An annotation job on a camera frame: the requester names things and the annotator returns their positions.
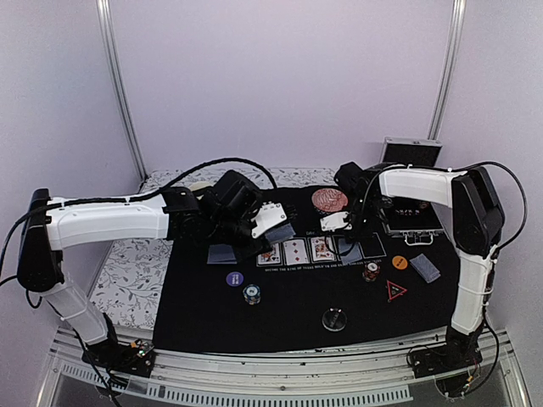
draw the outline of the white floral tablecloth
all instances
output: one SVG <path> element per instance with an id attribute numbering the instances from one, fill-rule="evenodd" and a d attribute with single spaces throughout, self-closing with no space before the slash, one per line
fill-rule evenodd
<path id="1" fill-rule="evenodd" d="M 237 168 L 258 187 L 271 187 L 266 176 L 252 168 Z M 188 176 L 180 185 L 196 181 L 217 181 L 224 169 L 209 168 Z M 335 170 L 270 169 L 279 187 L 305 187 L 333 184 Z M 181 171 L 155 171 L 142 192 L 166 184 Z M 166 240 L 130 239 L 113 243 L 109 257 L 100 271 L 91 301 L 107 313 L 116 325 L 153 330 L 159 308 L 172 242 Z"/>

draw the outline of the orange poker chip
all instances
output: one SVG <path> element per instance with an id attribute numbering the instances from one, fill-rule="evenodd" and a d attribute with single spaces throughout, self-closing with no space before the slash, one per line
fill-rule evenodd
<path id="1" fill-rule="evenodd" d="M 409 262 L 403 256 L 395 256 L 392 259 L 392 265 L 398 270 L 405 270 L 409 265 Z"/>

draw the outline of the red triangle marker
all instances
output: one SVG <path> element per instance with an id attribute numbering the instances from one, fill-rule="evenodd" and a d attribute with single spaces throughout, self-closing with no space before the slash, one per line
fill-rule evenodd
<path id="1" fill-rule="evenodd" d="M 395 298 L 398 298 L 400 295 L 407 293 L 407 288 L 403 288 L 398 284 L 394 284 L 387 280 L 387 288 L 389 289 L 389 302 Z"/>

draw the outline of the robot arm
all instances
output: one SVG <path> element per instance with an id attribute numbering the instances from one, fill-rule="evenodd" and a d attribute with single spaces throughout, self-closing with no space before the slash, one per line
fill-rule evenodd
<path id="1" fill-rule="evenodd" d="M 384 198 L 412 198 L 451 208 L 453 236 L 460 258 L 456 308 L 447 330 L 446 359 L 426 363 L 425 367 L 435 373 L 436 365 L 455 368 L 471 364 L 476 358 L 477 338 L 483 328 L 484 307 L 492 292 L 496 249 L 505 221 L 492 181 L 483 167 L 462 172 L 385 168 L 362 170 L 354 163 L 342 165 L 335 181 L 356 199 L 349 215 L 340 218 L 333 229 L 345 229 L 348 237 L 356 239 L 365 222 L 363 199 L 360 199 L 363 196 L 367 196 L 374 209 Z M 428 354 L 426 350 L 419 353 Z"/>
<path id="2" fill-rule="evenodd" d="M 230 244 L 236 258 L 242 260 L 270 250 L 266 232 L 288 222 L 281 204 L 263 203 L 261 190 L 235 171 L 228 171 L 198 194 L 173 187 L 140 201 L 133 199 L 136 195 L 73 204 L 77 201 L 50 198 L 47 189 L 37 190 L 30 210 L 51 204 L 57 208 L 39 212 L 26 222 L 17 278 L 24 288 L 40 293 L 76 329 L 96 365 L 114 370 L 123 366 L 119 370 L 148 376 L 152 347 L 118 343 L 109 317 L 61 270 L 62 250 L 116 239 L 186 238 L 197 244 Z"/>

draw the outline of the metal pole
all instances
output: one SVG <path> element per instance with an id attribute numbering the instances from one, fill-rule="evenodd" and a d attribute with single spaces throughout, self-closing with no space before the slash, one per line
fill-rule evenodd
<path id="1" fill-rule="evenodd" d="M 130 115 L 130 109 L 128 108 L 125 87 L 120 74 L 119 56 L 117 55 L 117 47 L 115 45 L 113 23 L 111 21 L 111 13 L 109 10 L 109 0 L 97 0 L 97 5 L 109 71 L 111 73 L 111 80 L 113 81 L 117 103 L 119 104 L 120 116 L 122 118 L 123 126 L 125 127 L 126 139 L 128 141 L 132 158 L 134 159 L 134 165 L 136 166 L 137 173 L 141 181 L 144 181 L 147 179 L 148 174 L 143 162 L 142 151 L 139 147 L 139 143 L 137 142 L 134 124 Z"/>
<path id="2" fill-rule="evenodd" d="M 466 0 L 454 0 L 452 6 L 451 28 L 449 29 L 449 43 L 447 45 L 447 54 L 445 56 L 445 65 L 443 75 L 439 85 L 439 94 L 435 103 L 434 115 L 428 133 L 428 140 L 437 140 L 445 105 L 451 87 L 452 73 L 455 68 L 456 55 L 460 47 L 460 37 L 462 36 L 462 25 L 464 22 L 464 11 L 466 9 Z"/>

